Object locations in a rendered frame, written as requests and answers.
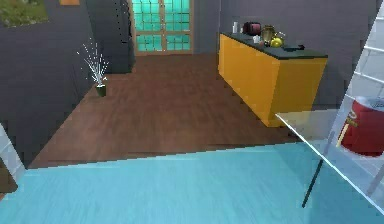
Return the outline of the yellow kitchen counter dark top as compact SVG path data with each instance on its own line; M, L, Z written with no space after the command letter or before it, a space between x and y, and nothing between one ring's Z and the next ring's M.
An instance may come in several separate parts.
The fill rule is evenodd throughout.
M278 113L312 109L328 57L311 50L264 48L244 34L219 34L218 71L267 127Z

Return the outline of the white spiky house plant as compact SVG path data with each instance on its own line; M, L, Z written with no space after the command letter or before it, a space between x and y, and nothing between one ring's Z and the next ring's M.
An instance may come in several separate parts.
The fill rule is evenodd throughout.
M106 82L108 81L106 70L109 66L109 62L105 59L97 41L94 38L89 37L76 54L90 70L90 78L95 83L95 89L98 96L105 97L107 95Z

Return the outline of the red cylindrical container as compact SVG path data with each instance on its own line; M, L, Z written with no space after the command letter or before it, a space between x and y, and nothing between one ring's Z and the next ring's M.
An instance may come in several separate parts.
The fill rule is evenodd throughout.
M356 97L338 143L358 155L381 156L384 153L384 98Z

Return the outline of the wooden door teal glass panes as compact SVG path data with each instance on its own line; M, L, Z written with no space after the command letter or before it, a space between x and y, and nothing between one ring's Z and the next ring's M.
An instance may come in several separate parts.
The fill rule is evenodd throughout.
M137 56L193 53L194 0L127 0Z

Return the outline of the dark red toaster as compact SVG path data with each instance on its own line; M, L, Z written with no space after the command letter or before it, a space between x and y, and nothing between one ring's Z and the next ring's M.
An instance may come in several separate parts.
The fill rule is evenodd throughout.
M245 22L243 25L243 33L256 36L261 34L261 24L258 22Z

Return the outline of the glass top table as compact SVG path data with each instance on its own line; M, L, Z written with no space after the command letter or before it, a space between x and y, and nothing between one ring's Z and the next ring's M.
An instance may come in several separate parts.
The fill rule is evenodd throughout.
M320 157L302 207L307 204L326 163L384 215L384 154L365 157L338 146L337 137L341 131L336 125L341 118L337 109L276 113L275 116Z

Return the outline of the brass glass kettle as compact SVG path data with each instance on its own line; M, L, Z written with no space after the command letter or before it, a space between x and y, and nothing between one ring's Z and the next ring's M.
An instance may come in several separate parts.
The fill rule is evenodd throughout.
M261 38L265 45L269 45L276 31L272 25L265 25L261 30Z

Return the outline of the framed green landscape picture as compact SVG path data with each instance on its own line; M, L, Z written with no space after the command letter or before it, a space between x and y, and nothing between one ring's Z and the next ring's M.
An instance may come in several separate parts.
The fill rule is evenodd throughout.
M0 23L5 27L48 21L44 0L0 0Z

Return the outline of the white slatted chair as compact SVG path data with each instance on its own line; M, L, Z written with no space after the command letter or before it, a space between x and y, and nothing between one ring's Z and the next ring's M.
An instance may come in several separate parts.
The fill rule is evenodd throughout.
M356 97L384 98L384 0L379 1L371 30L338 109L341 121L336 128L340 131Z

